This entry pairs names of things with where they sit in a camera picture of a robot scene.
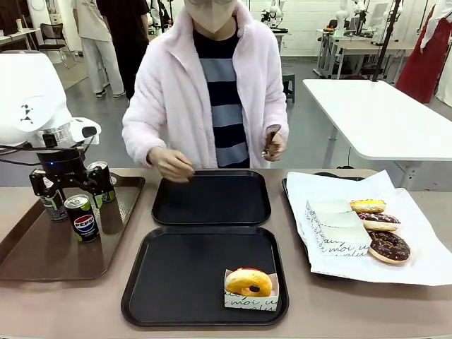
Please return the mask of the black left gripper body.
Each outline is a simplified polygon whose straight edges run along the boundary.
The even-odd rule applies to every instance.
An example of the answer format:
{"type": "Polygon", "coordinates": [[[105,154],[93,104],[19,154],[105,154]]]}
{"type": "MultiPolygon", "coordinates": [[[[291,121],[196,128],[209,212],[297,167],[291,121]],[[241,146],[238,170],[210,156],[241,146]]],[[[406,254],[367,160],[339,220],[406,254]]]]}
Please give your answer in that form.
{"type": "Polygon", "coordinates": [[[39,160],[36,177],[46,177],[51,182],[85,182],[88,171],[85,168],[85,154],[82,148],[68,150],[42,151],[37,153],[39,160]]]}

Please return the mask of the person's right hand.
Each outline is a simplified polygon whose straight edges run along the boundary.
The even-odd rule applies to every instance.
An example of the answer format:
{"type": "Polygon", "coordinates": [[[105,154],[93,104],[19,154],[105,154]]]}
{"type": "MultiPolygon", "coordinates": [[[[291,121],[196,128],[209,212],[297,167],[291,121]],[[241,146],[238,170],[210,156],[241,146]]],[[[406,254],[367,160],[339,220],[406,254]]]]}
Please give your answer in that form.
{"type": "Polygon", "coordinates": [[[147,159],[171,182],[186,183],[194,175],[190,160],[178,150],[154,147],[148,151],[147,159]]]}

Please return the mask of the person's left hand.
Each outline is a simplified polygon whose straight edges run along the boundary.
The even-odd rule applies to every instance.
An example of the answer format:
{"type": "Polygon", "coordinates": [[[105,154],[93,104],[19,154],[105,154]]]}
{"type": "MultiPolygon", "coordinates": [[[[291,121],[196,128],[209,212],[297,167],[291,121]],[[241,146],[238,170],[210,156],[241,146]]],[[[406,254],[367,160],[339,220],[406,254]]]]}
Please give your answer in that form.
{"type": "Polygon", "coordinates": [[[269,162],[277,162],[286,150],[286,141],[280,132],[269,132],[266,135],[266,144],[262,151],[262,158],[269,162]]]}

